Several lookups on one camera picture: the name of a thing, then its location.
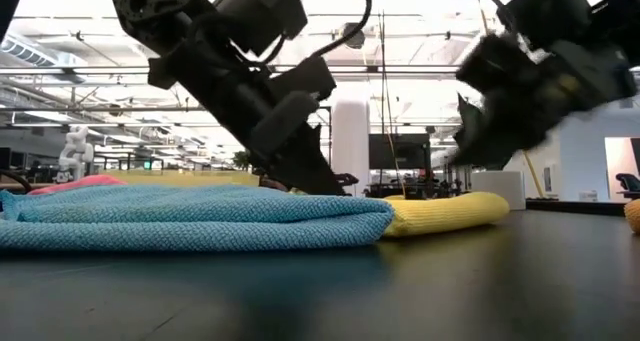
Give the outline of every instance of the black table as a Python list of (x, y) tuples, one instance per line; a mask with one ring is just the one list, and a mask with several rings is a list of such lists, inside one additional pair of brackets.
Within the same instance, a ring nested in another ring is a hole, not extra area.
[(3, 256), (3, 341), (637, 340), (640, 238), (527, 211), (377, 247)]

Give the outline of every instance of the white pillar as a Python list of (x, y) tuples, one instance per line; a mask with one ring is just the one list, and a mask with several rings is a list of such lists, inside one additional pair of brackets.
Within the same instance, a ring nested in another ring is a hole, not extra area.
[(368, 187), (371, 177), (369, 93), (365, 90), (340, 91), (337, 92), (337, 101), (332, 108), (331, 167), (335, 173), (349, 173), (358, 178), (360, 182), (346, 187), (345, 192), (363, 197), (363, 191)]

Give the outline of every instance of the pink towel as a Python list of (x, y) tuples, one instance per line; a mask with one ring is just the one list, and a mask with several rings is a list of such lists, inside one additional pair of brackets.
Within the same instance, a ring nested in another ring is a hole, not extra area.
[(29, 195), (43, 195), (54, 193), (58, 191), (70, 190), (78, 187), (86, 186), (106, 186), (106, 185), (126, 185), (126, 182), (120, 181), (117, 178), (109, 175), (92, 175), (81, 178), (78, 181), (69, 182), (66, 184), (59, 184), (55, 186), (44, 187), (41, 189), (33, 190), (29, 192)]

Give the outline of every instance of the teal microfiber cloth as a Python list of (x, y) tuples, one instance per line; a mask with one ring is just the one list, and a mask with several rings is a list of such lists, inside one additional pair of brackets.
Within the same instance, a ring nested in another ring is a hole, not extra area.
[(216, 252), (367, 245), (393, 218), (380, 200), (236, 185), (90, 186), (0, 194), (0, 250)]

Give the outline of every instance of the black chair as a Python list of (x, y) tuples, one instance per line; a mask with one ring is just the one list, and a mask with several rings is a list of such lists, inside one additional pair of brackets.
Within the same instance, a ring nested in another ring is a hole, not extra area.
[(635, 175), (619, 173), (616, 180), (620, 181), (620, 186), (625, 190), (621, 192), (625, 198), (636, 200), (640, 198), (640, 180)]

